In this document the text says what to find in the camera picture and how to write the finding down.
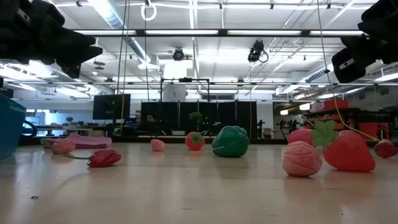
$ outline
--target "green leaf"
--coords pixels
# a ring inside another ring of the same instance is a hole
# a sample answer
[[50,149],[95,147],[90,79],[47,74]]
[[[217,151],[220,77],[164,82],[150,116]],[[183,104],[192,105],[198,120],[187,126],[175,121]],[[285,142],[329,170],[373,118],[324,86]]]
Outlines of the green leaf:
[[333,140],[337,139],[338,132],[335,131],[335,125],[336,123],[334,121],[328,121],[326,123],[315,121],[314,130],[311,131],[313,145],[328,147]]

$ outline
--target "monitor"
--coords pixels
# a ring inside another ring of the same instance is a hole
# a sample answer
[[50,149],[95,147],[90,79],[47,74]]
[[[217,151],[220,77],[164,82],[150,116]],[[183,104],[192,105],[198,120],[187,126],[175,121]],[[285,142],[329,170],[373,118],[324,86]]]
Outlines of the monitor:
[[93,119],[130,118],[130,94],[94,96]]

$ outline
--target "pink strawberry toy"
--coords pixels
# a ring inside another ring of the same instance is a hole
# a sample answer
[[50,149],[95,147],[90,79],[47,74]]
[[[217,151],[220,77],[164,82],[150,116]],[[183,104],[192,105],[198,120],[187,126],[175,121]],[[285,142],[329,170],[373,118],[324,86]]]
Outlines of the pink strawberry toy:
[[376,163],[364,139],[354,131],[334,130],[335,122],[315,122],[311,132],[314,146],[323,146],[326,162],[338,170],[370,172]]

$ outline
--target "box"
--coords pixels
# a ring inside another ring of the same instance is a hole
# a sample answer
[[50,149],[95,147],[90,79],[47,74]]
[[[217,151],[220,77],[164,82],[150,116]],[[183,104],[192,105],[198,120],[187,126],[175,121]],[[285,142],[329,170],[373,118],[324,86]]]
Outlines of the box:
[[[337,107],[339,109],[348,108],[348,101],[346,100],[336,100]],[[323,102],[323,109],[324,110],[333,110],[336,109],[335,100],[326,100]]]
[[26,108],[0,94],[0,159],[17,150]]

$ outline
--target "blue bucket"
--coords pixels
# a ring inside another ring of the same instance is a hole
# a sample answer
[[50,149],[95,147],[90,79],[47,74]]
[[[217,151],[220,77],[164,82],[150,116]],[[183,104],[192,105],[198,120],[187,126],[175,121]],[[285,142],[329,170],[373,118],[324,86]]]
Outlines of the blue bucket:
[[26,108],[0,94],[0,159],[17,150]]

